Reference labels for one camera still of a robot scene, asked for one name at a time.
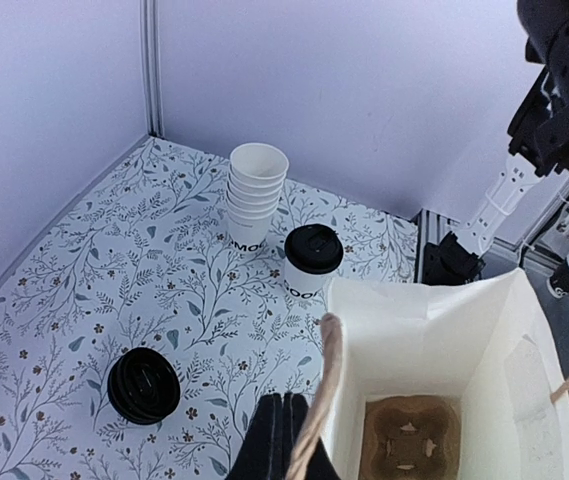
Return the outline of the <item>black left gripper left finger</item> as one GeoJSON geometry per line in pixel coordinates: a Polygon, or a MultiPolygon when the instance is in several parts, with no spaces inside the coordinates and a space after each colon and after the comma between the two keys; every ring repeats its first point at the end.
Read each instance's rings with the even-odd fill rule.
{"type": "Polygon", "coordinates": [[[282,479],[283,406],[280,394],[262,396],[227,479],[282,479]]]}

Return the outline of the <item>brown cardboard cup carrier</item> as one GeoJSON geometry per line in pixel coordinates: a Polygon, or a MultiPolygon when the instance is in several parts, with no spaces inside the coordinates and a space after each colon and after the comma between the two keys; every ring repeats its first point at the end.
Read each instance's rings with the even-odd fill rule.
{"type": "Polygon", "coordinates": [[[461,448],[460,402],[432,395],[366,404],[360,479],[455,479],[461,448]]]}

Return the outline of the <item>cream paper bag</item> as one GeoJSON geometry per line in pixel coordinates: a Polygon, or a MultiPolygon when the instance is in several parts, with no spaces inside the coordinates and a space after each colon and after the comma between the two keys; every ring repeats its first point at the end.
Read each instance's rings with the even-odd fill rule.
{"type": "Polygon", "coordinates": [[[569,377],[521,269],[464,286],[334,279],[340,384],[322,434],[343,479],[363,467],[368,402],[449,400],[460,479],[569,479],[569,377]]]}

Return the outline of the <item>black plastic cup lid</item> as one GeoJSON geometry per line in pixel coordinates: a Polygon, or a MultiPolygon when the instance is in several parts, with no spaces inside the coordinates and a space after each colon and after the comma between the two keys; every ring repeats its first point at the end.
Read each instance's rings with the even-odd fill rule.
{"type": "Polygon", "coordinates": [[[292,230],[285,240],[284,252],[298,270],[313,275],[337,270],[344,257],[337,233],[323,224],[308,224],[292,230]]]}

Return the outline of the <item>white paper coffee cup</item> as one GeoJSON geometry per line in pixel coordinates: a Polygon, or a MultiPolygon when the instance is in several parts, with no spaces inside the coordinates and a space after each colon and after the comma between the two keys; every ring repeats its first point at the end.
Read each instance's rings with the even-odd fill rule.
{"type": "Polygon", "coordinates": [[[283,282],[287,294],[294,300],[312,300],[321,296],[335,272],[314,274],[303,271],[288,259],[284,262],[283,282]]]}

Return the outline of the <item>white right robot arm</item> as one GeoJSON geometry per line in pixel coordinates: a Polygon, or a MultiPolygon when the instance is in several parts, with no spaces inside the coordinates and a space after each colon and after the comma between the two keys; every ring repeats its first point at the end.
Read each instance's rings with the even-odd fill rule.
{"type": "Polygon", "coordinates": [[[517,14],[525,58],[543,69],[509,124],[508,151],[541,179],[569,171],[569,1],[520,1],[517,14]]]}

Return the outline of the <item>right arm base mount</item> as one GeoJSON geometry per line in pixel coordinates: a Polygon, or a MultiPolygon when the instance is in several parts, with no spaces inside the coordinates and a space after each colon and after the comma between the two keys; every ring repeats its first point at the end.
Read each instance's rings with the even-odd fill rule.
{"type": "Polygon", "coordinates": [[[460,286],[475,280],[485,262],[475,253],[469,253],[449,232],[439,244],[428,242],[423,250],[422,282],[430,286],[460,286]]]}

